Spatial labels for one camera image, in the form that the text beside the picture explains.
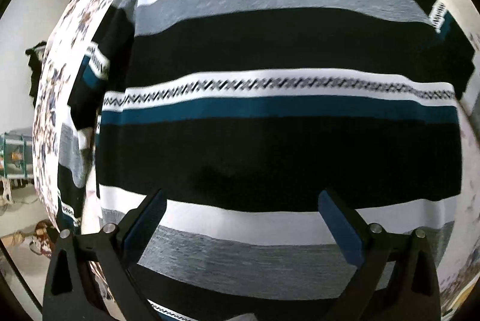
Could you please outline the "striped black white teal sweater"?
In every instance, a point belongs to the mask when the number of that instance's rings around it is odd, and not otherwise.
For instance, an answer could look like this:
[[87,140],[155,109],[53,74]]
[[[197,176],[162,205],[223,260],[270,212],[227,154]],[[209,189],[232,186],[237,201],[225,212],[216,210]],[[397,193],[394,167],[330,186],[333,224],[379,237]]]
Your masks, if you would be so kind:
[[438,0],[113,0],[67,100],[58,215],[78,231],[164,191],[132,274],[166,319],[300,320],[352,276],[326,191],[440,262],[474,50]]

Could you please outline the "green metal rack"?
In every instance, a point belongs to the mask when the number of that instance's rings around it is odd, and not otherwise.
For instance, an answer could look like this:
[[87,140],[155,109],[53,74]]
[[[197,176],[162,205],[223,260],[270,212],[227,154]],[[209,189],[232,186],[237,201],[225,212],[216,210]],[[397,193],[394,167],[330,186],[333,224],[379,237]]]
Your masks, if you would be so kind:
[[0,148],[1,177],[32,180],[32,138],[23,134],[3,133]]

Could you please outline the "white floral fleece blanket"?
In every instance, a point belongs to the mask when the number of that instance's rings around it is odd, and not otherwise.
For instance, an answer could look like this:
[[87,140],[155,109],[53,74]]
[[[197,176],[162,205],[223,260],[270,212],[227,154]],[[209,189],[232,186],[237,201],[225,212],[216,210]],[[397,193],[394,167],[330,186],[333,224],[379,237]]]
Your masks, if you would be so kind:
[[[113,0],[72,0],[47,41],[35,107],[35,188],[51,219],[70,216],[60,202],[56,179],[61,126],[69,119],[68,95],[80,53],[94,35]],[[473,0],[435,0],[437,12],[449,11],[474,47],[479,45],[479,9]],[[462,191],[448,245],[439,252],[442,316],[451,320],[465,308],[479,283],[479,75],[474,73],[460,100],[464,150]]]

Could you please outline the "black clothes on wall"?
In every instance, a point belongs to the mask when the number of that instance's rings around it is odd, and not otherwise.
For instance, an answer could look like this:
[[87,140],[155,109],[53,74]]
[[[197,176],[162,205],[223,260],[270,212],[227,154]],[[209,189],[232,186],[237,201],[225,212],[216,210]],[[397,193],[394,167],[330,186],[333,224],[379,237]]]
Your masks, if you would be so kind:
[[37,101],[38,86],[41,78],[42,60],[46,46],[47,43],[45,41],[41,41],[34,47],[26,49],[25,51],[25,54],[28,56],[28,66],[31,69],[31,85],[28,95],[32,98],[33,106],[36,105]]

